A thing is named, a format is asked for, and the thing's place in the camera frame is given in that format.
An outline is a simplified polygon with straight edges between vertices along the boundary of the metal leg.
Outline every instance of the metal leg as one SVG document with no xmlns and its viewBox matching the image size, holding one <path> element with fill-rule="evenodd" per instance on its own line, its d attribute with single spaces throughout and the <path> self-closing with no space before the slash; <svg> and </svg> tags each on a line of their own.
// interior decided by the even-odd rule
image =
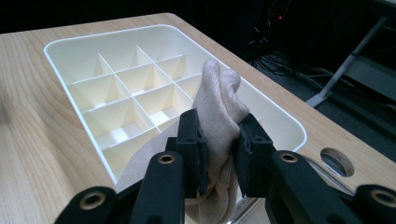
<svg viewBox="0 0 396 224">
<path fill-rule="evenodd" d="M 370 30 L 370 32 L 363 38 L 363 40 L 359 43 L 359 45 L 352 51 L 352 53 L 349 54 L 346 60 L 341 64 L 341 66 L 332 76 L 330 81 L 326 84 L 325 87 L 323 87 L 321 92 L 313 96 L 311 99 L 307 100 L 306 101 L 307 104 L 311 105 L 312 107 L 315 107 L 320 103 L 322 103 L 323 101 L 325 101 L 331 95 L 330 90 L 332 89 L 332 86 L 335 85 L 335 83 L 345 73 L 345 71 L 349 68 L 349 66 L 353 64 L 353 62 L 356 59 L 356 56 L 359 55 L 359 53 L 361 53 L 363 48 L 367 45 L 367 43 L 371 40 L 371 38 L 373 38 L 375 33 L 382 27 L 382 25 L 386 20 L 387 19 L 385 17 L 381 17 L 378 20 L 378 22 Z"/>
</svg>

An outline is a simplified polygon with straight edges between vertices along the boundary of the storage box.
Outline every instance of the storage box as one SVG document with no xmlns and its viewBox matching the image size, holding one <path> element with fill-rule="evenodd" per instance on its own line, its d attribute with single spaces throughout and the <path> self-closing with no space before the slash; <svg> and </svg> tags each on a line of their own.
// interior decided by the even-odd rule
<svg viewBox="0 0 396 224">
<path fill-rule="evenodd" d="M 139 148 L 191 109 L 204 63 L 216 59 L 168 25 L 57 40 L 45 54 L 114 183 Z M 305 143 L 298 120 L 244 79 L 237 96 L 276 149 Z"/>
</svg>

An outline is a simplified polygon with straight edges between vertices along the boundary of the cloth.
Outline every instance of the cloth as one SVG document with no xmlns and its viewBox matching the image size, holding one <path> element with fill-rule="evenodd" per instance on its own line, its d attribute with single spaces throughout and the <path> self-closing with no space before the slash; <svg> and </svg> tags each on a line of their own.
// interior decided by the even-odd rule
<svg viewBox="0 0 396 224">
<path fill-rule="evenodd" d="M 186 199 L 186 214 L 197 223 L 224 223 L 233 214 L 238 187 L 231 146 L 239 137 L 238 123 L 248 114 L 248 108 L 236 97 L 241 77 L 234 70 L 220 72 L 219 63 L 208 60 L 202 76 L 192 108 L 197 110 L 207 139 L 209 184 L 207 194 Z M 133 155 L 116 191 L 122 191 L 144 177 L 149 159 L 164 151 L 167 138 L 177 136 L 177 127 L 178 122 Z"/>
</svg>

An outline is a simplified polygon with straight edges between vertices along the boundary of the light wood tabletop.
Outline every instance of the light wood tabletop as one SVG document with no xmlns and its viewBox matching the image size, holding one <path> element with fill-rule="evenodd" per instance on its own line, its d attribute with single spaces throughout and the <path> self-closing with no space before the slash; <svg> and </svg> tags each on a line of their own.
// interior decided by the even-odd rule
<svg viewBox="0 0 396 224">
<path fill-rule="evenodd" d="M 154 24 L 175 26 L 299 120 L 308 136 L 299 153 L 325 170 L 323 148 L 345 154 L 354 174 L 334 178 L 347 188 L 396 189 L 394 162 L 179 17 L 163 13 L 0 35 L 0 223 L 52 223 L 80 191 L 114 187 L 44 47 L 58 39 Z"/>
</svg>

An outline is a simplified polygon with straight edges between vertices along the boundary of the white container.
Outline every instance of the white container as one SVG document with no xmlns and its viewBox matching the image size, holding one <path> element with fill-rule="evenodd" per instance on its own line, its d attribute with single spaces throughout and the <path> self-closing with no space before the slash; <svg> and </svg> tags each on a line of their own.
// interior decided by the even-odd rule
<svg viewBox="0 0 396 224">
<path fill-rule="evenodd" d="M 216 59 L 168 25 L 57 40 L 44 51 L 115 184 L 139 148 L 191 109 L 204 63 Z M 237 96 L 277 149 L 305 143 L 304 127 L 244 79 Z"/>
</svg>

